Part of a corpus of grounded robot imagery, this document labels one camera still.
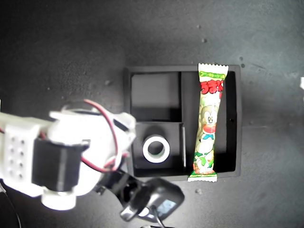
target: robotic arm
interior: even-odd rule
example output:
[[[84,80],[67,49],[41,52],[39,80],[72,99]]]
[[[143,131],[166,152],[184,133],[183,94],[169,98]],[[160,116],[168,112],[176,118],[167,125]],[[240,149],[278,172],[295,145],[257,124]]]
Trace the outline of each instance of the robotic arm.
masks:
[[[50,112],[53,122],[0,113],[0,178],[51,209],[68,210],[76,197],[109,189],[125,221],[136,216],[159,222],[184,200],[180,188],[162,179],[143,183],[119,169],[132,144],[136,120],[95,110]]]

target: snack package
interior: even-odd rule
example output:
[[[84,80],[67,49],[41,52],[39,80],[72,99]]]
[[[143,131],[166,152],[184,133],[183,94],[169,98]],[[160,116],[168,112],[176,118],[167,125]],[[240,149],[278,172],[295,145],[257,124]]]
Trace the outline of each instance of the snack package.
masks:
[[[213,170],[215,129],[223,82],[227,73],[228,66],[199,64],[199,129],[195,143],[193,172],[188,181],[217,181],[217,174]]]

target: cable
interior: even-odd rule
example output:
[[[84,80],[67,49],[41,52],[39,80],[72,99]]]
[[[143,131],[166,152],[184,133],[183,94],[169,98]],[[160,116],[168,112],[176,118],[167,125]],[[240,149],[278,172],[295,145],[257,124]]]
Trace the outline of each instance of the cable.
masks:
[[[123,153],[123,157],[126,157],[129,153],[128,152],[125,152]],[[100,168],[96,165],[94,165],[93,163],[91,163],[90,161],[88,161],[87,159],[85,159],[84,157],[81,157],[81,161],[87,165],[88,167],[90,167],[91,169],[95,170],[95,171],[98,171],[98,172],[109,172],[108,169],[106,169],[106,167],[108,167],[109,165],[113,164],[113,162],[115,161],[116,159],[116,156],[112,156],[111,158],[109,158],[107,160],[107,162],[104,164],[104,167],[103,168]]]
[[[154,214],[154,216],[156,218],[156,221],[157,221],[158,225],[160,225],[161,228],[166,228],[165,225],[163,224],[163,222],[161,221],[161,219],[158,215],[157,209],[154,205],[152,205],[151,210],[152,210],[152,213]]]
[[[19,214],[17,213],[16,208],[14,207],[13,202],[10,200],[10,198],[9,198],[9,196],[6,194],[6,192],[4,192],[4,194],[5,194],[6,198],[8,199],[9,204],[10,204],[10,206],[12,207],[13,211],[15,212],[16,217],[17,217],[17,220],[18,220],[19,228],[21,228],[21,221],[20,221]]]
[[[119,148],[118,148],[118,141],[117,141],[116,133],[115,133],[115,130],[114,130],[113,121],[110,119],[110,117],[106,113],[106,110],[100,104],[98,104],[94,101],[88,100],[88,99],[85,99],[84,102],[91,105],[92,107],[96,108],[104,116],[105,120],[107,121],[107,123],[110,127],[112,135],[113,135],[113,140],[114,140],[114,144],[115,144],[115,155],[116,155],[115,164],[114,164],[113,168],[111,168],[111,169],[104,169],[104,167],[99,168],[99,169],[103,170],[103,172],[105,172],[105,171],[115,171],[115,170],[118,169],[118,167],[121,164],[121,161],[122,161],[122,158],[123,158],[123,152],[121,150],[119,150]],[[92,164],[88,160],[86,160],[84,157],[82,157],[81,161],[84,162],[88,166],[91,166],[91,164]]]

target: black box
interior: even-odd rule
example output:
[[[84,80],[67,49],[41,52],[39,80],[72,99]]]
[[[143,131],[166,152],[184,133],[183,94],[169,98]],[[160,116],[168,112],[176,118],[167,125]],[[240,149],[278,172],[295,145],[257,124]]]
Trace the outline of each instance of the black box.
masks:
[[[127,159],[128,172],[139,178],[186,180],[193,169],[198,130],[201,90],[198,66],[128,67],[123,86],[124,110],[138,122],[137,137]],[[153,127],[151,132],[143,130]],[[172,157],[159,164],[145,162],[140,153],[145,137],[153,134],[155,128],[162,129],[173,148]],[[224,82],[215,135],[214,170],[219,178],[240,175],[241,131],[240,67],[232,65]]]

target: roll of tape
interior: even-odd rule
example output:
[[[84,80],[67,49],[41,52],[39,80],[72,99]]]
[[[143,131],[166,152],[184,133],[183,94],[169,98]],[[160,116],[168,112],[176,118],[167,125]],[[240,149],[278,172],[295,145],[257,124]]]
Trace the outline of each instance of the roll of tape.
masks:
[[[163,145],[160,153],[151,154],[149,152],[149,146],[153,142],[160,142]],[[143,152],[145,159],[147,159],[149,162],[161,163],[169,157],[170,146],[169,146],[168,141],[164,137],[155,134],[155,135],[151,135],[150,137],[146,138],[146,140],[143,143],[142,152]]]

